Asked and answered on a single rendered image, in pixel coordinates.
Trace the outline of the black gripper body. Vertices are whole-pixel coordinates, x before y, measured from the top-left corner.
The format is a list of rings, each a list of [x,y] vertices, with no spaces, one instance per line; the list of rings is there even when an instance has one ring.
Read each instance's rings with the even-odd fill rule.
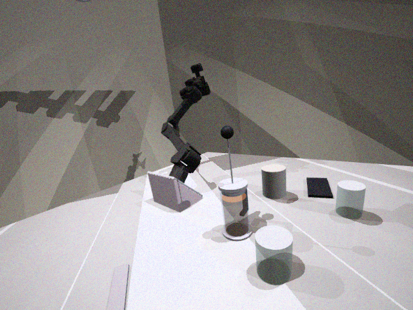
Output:
[[[200,76],[199,74],[199,72],[202,71],[202,69],[203,68],[200,63],[191,66],[192,73],[196,75],[196,78],[194,78],[194,80],[200,80],[200,82],[202,82],[202,84],[204,85],[202,87],[202,90],[200,90],[200,92],[202,93],[202,96],[205,96],[205,95],[210,94],[210,89],[205,86],[206,82],[205,82],[204,76]]]

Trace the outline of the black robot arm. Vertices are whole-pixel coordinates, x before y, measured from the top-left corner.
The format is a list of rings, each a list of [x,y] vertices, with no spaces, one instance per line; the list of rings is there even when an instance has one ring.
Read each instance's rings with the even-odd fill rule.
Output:
[[[179,120],[190,106],[197,103],[202,98],[201,88],[204,86],[200,80],[188,79],[186,87],[179,91],[181,98],[184,100],[177,110],[163,124],[161,133],[165,135],[177,149],[170,162],[174,164],[169,176],[175,177],[179,181],[185,183],[188,173],[193,173],[201,162],[201,154],[188,142],[185,144],[179,135]],[[171,123],[171,126],[170,124]],[[183,163],[181,163],[182,161]]]

